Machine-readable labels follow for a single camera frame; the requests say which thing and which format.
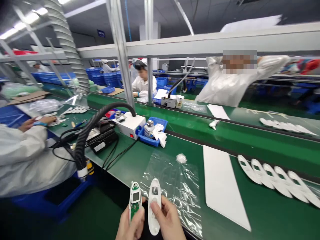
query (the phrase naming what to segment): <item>ceiling light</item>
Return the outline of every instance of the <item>ceiling light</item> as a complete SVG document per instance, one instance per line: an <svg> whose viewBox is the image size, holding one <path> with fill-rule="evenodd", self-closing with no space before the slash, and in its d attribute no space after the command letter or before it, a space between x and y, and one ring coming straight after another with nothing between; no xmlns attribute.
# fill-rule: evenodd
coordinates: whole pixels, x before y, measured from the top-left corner
<svg viewBox="0 0 320 240"><path fill-rule="evenodd" d="M10 37L11 35L13 35L13 34L15 34L15 33L17 33L17 32L18 32L17 29L11 28L9 31L6 31L4 34L2 34L2 35L0 36L0 39L3 39L3 40L4 40L4 39Z"/></svg>
<svg viewBox="0 0 320 240"><path fill-rule="evenodd" d="M71 0L58 0L60 4L66 4L67 2L70 2Z"/></svg>
<svg viewBox="0 0 320 240"><path fill-rule="evenodd" d="M22 30L26 27L26 25L23 22L19 22L16 25L14 25L14 28L17 30Z"/></svg>
<svg viewBox="0 0 320 240"><path fill-rule="evenodd" d="M40 8L36 11L36 13L40 14L41 16L47 14L47 12L48 10L45 8Z"/></svg>
<svg viewBox="0 0 320 240"><path fill-rule="evenodd" d="M36 21L38 18L39 18L38 14L32 12L32 13L29 13L29 14L26 16L26 22L27 22L28 24L31 24L31 23L33 23L34 21Z"/></svg>

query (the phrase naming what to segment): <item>blue wristband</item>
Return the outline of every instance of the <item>blue wristband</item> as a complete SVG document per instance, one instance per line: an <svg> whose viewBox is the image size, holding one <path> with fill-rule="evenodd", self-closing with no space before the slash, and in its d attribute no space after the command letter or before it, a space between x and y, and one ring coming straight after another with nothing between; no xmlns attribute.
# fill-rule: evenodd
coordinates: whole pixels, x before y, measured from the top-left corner
<svg viewBox="0 0 320 240"><path fill-rule="evenodd" d="M48 124L43 123L43 122L34 122L33 125L34 125L34 126L44 126L44 127L47 127L47 126L48 126Z"/></svg>

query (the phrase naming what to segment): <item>white foam sheet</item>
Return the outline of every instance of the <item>white foam sheet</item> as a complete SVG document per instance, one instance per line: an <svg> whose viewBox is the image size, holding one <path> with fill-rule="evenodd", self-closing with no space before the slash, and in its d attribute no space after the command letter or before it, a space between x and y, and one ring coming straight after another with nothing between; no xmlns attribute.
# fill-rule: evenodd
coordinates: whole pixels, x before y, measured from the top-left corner
<svg viewBox="0 0 320 240"><path fill-rule="evenodd" d="M206 204L251 232L229 154L203 145Z"/></svg>
<svg viewBox="0 0 320 240"><path fill-rule="evenodd" d="M226 114L222 106L209 104L207 107L209 108L212 115L215 116L216 118L230 120L230 118L228 117L228 115Z"/></svg>

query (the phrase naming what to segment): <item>ceiling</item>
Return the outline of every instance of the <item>ceiling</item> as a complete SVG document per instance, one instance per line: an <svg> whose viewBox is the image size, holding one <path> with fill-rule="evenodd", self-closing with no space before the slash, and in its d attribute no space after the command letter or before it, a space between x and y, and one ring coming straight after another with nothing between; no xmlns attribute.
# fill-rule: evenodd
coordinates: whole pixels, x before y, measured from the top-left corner
<svg viewBox="0 0 320 240"><path fill-rule="evenodd" d="M320 21L319 0L259 0L251 3L236 5L238 0L180 0L195 34L218 32L227 23L282 14L281 24L292 24L309 21ZM10 3L19 5L23 13L41 6L32 0L32 6L23 1L13 0ZM63 5L65 13L85 6L94 0L71 0ZM139 40L139 25L144 24L144 0L127 0L128 17L133 41ZM125 0L121 0L123 23L127 41L129 31L125 11ZM0 9L0 33L13 27L18 17L9 5ZM42 17L36 24L48 21ZM87 10L67 19L72 32L95 37L98 45L112 43L112 36L106 7ZM154 0L154 21L161 26L161 37L189 35L187 25L179 12L174 0ZM106 34L106 38L97 35L97 29Z"/></svg>

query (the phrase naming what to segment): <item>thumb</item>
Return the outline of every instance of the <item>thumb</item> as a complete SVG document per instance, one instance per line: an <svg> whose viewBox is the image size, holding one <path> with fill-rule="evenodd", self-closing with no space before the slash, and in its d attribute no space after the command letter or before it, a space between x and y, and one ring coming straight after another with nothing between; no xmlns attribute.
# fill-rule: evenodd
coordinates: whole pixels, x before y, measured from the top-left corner
<svg viewBox="0 0 320 240"><path fill-rule="evenodd" d="M151 209L153 211L154 216L158 220L160 227L162 227L162 225L166 221L166 217L163 215L163 213L161 211L161 208L159 207L157 202L152 202L150 204L150 207L151 207Z"/></svg>
<svg viewBox="0 0 320 240"><path fill-rule="evenodd" d="M141 220L144 217L144 208L141 207L137 213L133 216L132 221L130 223L129 226L129 231L128 231L128 235L129 235L129 239L133 239L134 238L134 234L136 232L136 230L138 229Z"/></svg>

